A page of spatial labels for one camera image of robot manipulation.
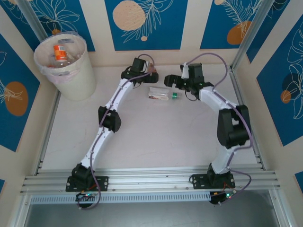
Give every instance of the robotic arm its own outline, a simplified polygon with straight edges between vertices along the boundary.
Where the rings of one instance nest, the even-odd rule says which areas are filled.
[[[68,178],[67,192],[83,191],[106,191],[108,177],[94,176],[93,167],[106,142],[117,132],[121,126],[121,119],[118,114],[120,104],[126,95],[132,90],[136,83],[156,83],[159,75],[150,71],[149,62],[135,58],[133,65],[122,72],[121,80],[112,98],[103,107],[98,109],[99,130],[90,146],[87,154],[73,169]],[[182,76],[168,75],[164,84],[168,87],[175,87],[190,92],[197,100],[208,104],[215,112],[217,124],[217,138],[219,147],[216,159],[209,165],[207,174],[192,175],[194,189],[219,189],[225,188],[225,184],[235,187],[233,175],[229,170],[232,157],[239,147],[249,139],[250,119],[248,109],[245,105],[236,105],[229,102],[215,89],[213,84],[205,82],[202,64],[186,63],[180,66]]]
[[[122,72],[120,83],[114,95],[104,107],[100,106],[98,109],[99,129],[97,135],[85,157],[77,164],[68,178],[65,189],[67,192],[97,191],[96,180],[101,191],[107,190],[108,178],[97,177],[94,179],[93,168],[106,142],[120,129],[121,119],[118,109],[127,94],[136,83],[158,82],[159,75],[152,69],[154,69],[153,64],[135,58],[133,65]]]
[[[175,87],[190,92],[197,100],[206,103],[215,112],[218,119],[217,138],[219,147],[216,159],[209,165],[206,175],[193,175],[194,189],[223,188],[224,184],[235,187],[233,175],[229,171],[229,165],[236,150],[249,140],[243,122],[239,119],[235,107],[248,123],[250,119],[248,109],[245,105],[236,105],[222,95],[214,86],[204,81],[202,64],[190,64],[180,66],[182,76],[168,75],[164,84],[168,87]]]

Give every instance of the small bottle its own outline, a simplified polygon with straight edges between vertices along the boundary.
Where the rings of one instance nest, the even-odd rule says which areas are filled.
[[[76,60],[71,58],[71,55],[67,53],[65,46],[62,44],[57,44],[53,46],[55,68],[63,68],[68,65],[73,64]]]
[[[176,100],[178,99],[178,93],[170,91],[168,88],[150,87],[148,98],[158,100]]]

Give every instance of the metal rail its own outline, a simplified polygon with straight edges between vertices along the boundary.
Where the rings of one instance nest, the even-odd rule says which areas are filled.
[[[280,188],[274,171],[264,171],[261,164],[235,165],[233,168],[244,171],[252,177],[248,190]],[[146,169],[109,169],[96,170],[96,175],[109,176],[107,193],[142,192],[189,192],[197,191],[189,182],[192,174],[205,174],[208,166],[146,168]],[[27,176],[21,194],[64,194],[66,180],[71,170],[59,170],[56,173],[42,172],[37,176]],[[236,190],[240,190],[248,181],[246,176],[234,174]],[[220,189],[200,190],[219,191]]]

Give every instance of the orange label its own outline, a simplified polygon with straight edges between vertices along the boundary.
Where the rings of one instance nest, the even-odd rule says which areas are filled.
[[[62,46],[62,45],[55,45],[55,46],[53,46],[53,50],[55,52],[55,59],[56,59],[56,61],[67,60],[66,50],[65,50],[64,46]]]

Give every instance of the white floor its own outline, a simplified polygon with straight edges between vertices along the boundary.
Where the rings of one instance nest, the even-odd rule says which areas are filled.
[[[200,101],[191,102],[184,91],[179,100],[148,99],[148,87],[165,87],[164,77],[181,75],[179,66],[158,66],[159,82],[142,84],[126,98],[119,110],[121,128],[107,144],[97,168],[183,167],[208,165],[216,156],[217,119]],[[87,100],[60,98],[47,146],[43,170],[73,169],[84,157],[98,130],[98,108],[117,88],[125,67],[95,68],[97,89]],[[223,65],[204,65],[205,81],[216,83]],[[228,77],[217,89],[237,102]],[[238,152],[233,164],[256,164],[252,149]]]

